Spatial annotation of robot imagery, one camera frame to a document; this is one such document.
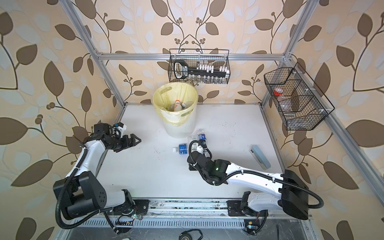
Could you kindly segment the clear bottle red cap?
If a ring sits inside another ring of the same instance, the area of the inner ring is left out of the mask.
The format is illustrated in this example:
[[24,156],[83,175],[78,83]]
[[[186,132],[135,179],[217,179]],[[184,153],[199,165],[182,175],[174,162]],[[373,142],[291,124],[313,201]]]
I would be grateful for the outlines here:
[[174,112],[179,112],[182,110],[183,110],[182,103],[179,100],[176,100],[174,104]]

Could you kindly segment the small bottle blue cap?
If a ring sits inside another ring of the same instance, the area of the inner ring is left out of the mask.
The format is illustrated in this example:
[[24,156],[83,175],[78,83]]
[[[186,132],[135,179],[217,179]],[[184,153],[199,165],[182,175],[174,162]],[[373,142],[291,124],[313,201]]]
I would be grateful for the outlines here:
[[206,144],[206,141],[207,141],[207,138],[206,138],[206,134],[205,134],[204,130],[199,129],[199,130],[197,131],[197,135],[198,135],[199,141],[200,141],[203,145],[205,145],[205,144]]

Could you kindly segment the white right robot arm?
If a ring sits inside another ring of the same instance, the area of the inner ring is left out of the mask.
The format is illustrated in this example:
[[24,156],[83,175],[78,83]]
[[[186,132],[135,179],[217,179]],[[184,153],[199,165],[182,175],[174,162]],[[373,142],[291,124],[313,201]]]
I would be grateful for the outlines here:
[[307,220],[310,209],[324,206],[324,200],[289,170],[283,174],[264,173],[226,160],[213,161],[197,151],[189,154],[187,162],[190,170],[199,172],[209,185],[235,184],[266,193],[266,197],[257,197],[250,191],[244,193],[240,212],[245,215],[250,211],[283,210],[293,218]]

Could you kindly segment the clear bottle green white label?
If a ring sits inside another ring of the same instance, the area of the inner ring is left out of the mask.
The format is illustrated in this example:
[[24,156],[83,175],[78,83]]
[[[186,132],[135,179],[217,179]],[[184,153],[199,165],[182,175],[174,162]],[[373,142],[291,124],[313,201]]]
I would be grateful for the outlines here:
[[201,145],[199,145],[198,143],[193,143],[192,144],[192,147],[191,147],[191,152],[198,152],[200,154],[203,154],[204,152],[204,149]]

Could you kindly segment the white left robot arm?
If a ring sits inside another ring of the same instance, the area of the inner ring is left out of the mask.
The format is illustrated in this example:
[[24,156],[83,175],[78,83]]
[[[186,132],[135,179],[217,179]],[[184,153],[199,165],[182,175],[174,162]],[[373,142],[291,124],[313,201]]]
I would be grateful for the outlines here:
[[53,186],[57,198],[55,219],[61,229],[76,228],[103,214],[114,232],[119,233],[110,213],[140,219],[148,212],[149,200],[134,200],[127,189],[107,191],[97,179],[108,150],[119,153],[141,143],[135,134],[125,135],[125,129],[122,123],[98,123],[93,133],[80,142],[82,150],[75,166]]

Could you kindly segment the small bottle blue label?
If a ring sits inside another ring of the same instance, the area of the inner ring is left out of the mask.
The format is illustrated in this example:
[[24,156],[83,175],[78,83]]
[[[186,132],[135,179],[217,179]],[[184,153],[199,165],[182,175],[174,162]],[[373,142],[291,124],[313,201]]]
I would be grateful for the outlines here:
[[187,144],[180,144],[177,147],[173,147],[173,153],[178,153],[179,155],[187,155],[188,154],[188,146]]

